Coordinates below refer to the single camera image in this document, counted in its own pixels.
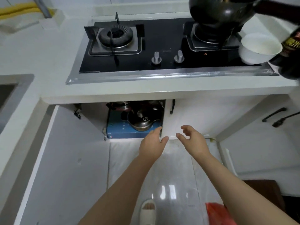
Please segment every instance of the person's left hand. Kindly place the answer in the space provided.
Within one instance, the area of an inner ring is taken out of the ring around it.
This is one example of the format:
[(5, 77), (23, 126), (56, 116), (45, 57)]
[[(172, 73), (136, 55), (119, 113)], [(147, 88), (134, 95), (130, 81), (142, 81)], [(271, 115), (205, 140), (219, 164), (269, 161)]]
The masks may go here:
[(159, 142), (159, 133), (162, 127), (158, 127), (152, 130), (141, 142), (139, 156), (143, 159), (155, 162), (160, 155), (169, 140), (168, 136), (165, 136)]

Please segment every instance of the white bowl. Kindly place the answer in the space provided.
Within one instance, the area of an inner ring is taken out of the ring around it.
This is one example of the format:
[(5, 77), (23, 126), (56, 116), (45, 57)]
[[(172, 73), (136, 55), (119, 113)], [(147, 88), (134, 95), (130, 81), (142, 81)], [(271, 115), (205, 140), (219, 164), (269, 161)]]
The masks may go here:
[(282, 45), (276, 38), (261, 33), (244, 36), (238, 49), (242, 61), (248, 65), (269, 61), (281, 51)]

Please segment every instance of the open cabinet door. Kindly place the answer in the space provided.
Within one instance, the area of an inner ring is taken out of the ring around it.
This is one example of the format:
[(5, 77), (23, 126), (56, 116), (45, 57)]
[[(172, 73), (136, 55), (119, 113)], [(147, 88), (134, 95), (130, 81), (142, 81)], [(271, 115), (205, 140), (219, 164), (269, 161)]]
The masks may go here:
[(77, 224), (106, 191), (109, 142), (73, 110), (55, 107), (15, 225)]

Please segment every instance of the person's hand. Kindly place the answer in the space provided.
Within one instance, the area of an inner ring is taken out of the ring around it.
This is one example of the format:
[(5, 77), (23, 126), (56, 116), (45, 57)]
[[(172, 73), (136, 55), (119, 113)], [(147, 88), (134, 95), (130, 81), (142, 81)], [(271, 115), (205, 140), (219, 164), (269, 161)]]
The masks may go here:
[(150, 162), (155, 162), (160, 155), (169, 140), (168, 136), (165, 136), (159, 141), (159, 133), (162, 127), (158, 127), (152, 130), (141, 142), (139, 156)]
[(181, 141), (191, 156), (196, 159), (210, 155), (206, 140), (200, 132), (190, 125), (183, 125), (181, 128), (183, 129), (182, 132), (186, 136), (189, 136), (190, 139), (186, 139), (185, 136), (180, 133), (176, 133), (176, 137)]

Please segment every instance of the person's arm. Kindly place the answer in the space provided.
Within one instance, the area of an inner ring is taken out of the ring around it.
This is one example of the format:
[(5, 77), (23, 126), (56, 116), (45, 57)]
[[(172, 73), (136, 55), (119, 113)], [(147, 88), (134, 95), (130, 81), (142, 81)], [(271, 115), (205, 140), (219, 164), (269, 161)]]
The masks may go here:
[(213, 157), (203, 135), (191, 126), (181, 128), (190, 139), (180, 133), (177, 138), (205, 171), (238, 225), (298, 224)]
[(161, 142), (161, 127), (152, 130), (141, 142), (139, 155), (118, 180), (80, 220), (78, 225), (128, 225), (142, 184), (153, 163), (160, 157), (168, 141)]

